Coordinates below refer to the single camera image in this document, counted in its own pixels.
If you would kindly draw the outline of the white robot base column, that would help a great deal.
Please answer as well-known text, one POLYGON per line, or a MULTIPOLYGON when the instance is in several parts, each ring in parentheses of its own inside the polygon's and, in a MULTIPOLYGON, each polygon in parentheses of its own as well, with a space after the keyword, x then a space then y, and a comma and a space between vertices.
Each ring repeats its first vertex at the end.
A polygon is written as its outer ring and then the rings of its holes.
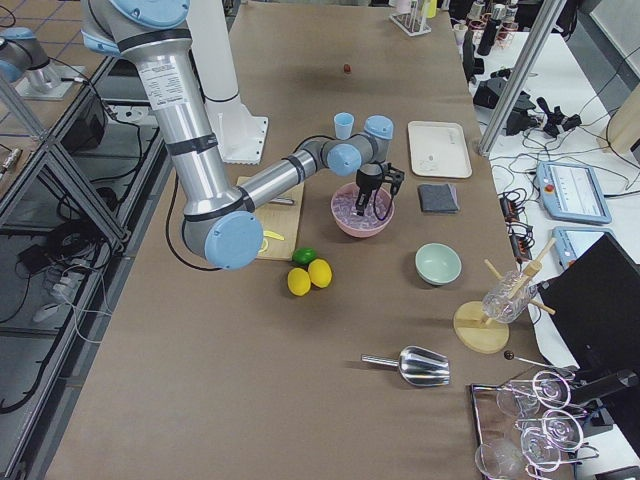
POLYGON ((223 3, 191 1, 187 24, 206 113, 223 161, 259 164, 268 119, 252 115, 242 102, 223 3))

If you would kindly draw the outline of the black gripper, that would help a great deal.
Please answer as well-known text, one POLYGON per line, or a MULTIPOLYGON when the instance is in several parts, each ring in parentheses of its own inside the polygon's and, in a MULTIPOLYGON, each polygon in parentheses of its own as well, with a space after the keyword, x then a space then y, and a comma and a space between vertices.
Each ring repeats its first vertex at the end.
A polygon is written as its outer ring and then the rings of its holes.
POLYGON ((358 216, 364 216, 371 194, 380 188, 384 180, 384 168, 377 163, 367 163, 361 166, 356 173, 356 185, 359 193, 355 202, 355 210, 358 216))

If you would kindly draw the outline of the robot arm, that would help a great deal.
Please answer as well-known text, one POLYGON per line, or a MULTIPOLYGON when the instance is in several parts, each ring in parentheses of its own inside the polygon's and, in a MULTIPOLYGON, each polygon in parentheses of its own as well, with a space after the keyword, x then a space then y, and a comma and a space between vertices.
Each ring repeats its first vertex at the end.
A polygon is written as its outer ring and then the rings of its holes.
POLYGON ((60 70, 36 35, 26 27, 1 31, 1 77, 15 84, 22 98, 30 100, 61 101, 71 88, 62 81, 60 70))

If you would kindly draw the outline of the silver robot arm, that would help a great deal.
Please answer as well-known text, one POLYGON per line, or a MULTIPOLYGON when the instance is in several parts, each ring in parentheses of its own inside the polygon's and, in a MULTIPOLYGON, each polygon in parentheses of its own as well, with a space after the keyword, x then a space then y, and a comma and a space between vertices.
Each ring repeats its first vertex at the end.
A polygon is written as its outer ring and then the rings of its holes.
POLYGON ((389 171, 394 125, 374 115, 363 131, 347 139, 313 137, 245 183, 231 184, 191 62, 193 41, 206 38, 202 4, 84 1, 81 6, 85 46, 136 67, 186 195, 183 241, 216 269, 250 264, 263 242, 255 209, 317 171, 328 168, 340 176, 358 177, 376 168, 389 171))

